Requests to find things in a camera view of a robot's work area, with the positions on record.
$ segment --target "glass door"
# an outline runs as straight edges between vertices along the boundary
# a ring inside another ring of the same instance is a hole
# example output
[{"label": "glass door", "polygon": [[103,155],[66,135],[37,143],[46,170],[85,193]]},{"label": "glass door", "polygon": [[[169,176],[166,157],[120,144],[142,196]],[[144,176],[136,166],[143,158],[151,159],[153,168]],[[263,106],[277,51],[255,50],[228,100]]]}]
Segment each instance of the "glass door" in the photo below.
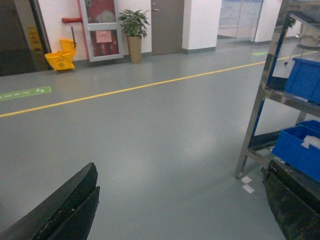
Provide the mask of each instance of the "glass door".
[{"label": "glass door", "polygon": [[236,41],[254,41],[263,0],[242,0]]},{"label": "glass door", "polygon": [[117,0],[79,0],[90,62],[123,58]]},{"label": "glass door", "polygon": [[222,0],[218,41],[253,41],[262,3],[263,0]]}]

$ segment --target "green floor arrow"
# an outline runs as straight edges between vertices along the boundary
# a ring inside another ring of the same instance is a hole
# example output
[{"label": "green floor arrow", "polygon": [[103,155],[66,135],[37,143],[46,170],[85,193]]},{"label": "green floor arrow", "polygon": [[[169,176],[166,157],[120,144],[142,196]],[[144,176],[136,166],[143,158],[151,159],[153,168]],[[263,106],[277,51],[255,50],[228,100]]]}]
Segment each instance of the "green floor arrow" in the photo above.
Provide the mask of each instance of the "green floor arrow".
[{"label": "green floor arrow", "polygon": [[29,97],[39,94],[48,94],[51,93],[51,88],[49,86],[37,87],[32,89],[12,91],[6,93],[0,93],[0,101]]},{"label": "green floor arrow", "polygon": [[263,56],[263,55],[267,55],[268,52],[267,51],[261,51],[261,52],[253,52],[251,53],[251,55],[254,55],[254,56]]}]

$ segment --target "gray door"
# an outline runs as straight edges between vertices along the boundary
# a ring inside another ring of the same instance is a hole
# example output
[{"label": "gray door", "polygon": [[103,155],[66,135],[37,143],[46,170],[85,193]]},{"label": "gray door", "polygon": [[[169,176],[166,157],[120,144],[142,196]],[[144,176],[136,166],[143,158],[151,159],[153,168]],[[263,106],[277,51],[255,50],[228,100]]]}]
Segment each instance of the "gray door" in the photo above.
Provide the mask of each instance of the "gray door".
[{"label": "gray door", "polygon": [[152,55],[182,52],[185,0],[151,0]]},{"label": "gray door", "polygon": [[0,51],[27,49],[28,44],[13,0],[0,1]]}]

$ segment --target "yellow mop bucket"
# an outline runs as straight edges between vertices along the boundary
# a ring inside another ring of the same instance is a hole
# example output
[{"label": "yellow mop bucket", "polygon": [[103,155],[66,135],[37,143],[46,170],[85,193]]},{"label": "yellow mop bucket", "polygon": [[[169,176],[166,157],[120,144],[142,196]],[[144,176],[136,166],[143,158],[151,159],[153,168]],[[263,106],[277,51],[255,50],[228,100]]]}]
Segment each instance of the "yellow mop bucket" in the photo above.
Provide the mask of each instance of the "yellow mop bucket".
[{"label": "yellow mop bucket", "polygon": [[44,55],[50,66],[56,70],[74,69],[72,62],[72,53],[67,51],[58,51],[55,53],[47,53]]},{"label": "yellow mop bucket", "polygon": [[75,42],[74,28],[71,27],[72,39],[60,39],[62,51],[47,53],[45,56],[50,66],[56,70],[74,69],[75,65],[72,62],[72,57],[77,54],[77,45]]},{"label": "yellow mop bucket", "polygon": [[77,54],[77,46],[72,39],[60,39],[62,52],[70,52],[72,57]]}]

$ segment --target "fire hydrant cabinet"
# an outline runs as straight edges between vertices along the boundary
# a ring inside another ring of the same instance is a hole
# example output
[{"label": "fire hydrant cabinet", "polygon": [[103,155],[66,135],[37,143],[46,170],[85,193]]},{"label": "fire hydrant cabinet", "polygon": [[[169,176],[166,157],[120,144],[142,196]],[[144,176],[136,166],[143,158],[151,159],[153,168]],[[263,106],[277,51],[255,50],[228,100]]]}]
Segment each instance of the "fire hydrant cabinet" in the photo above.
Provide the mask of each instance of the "fire hydrant cabinet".
[{"label": "fire hydrant cabinet", "polygon": [[78,0],[90,62],[123,58],[118,0]]}]

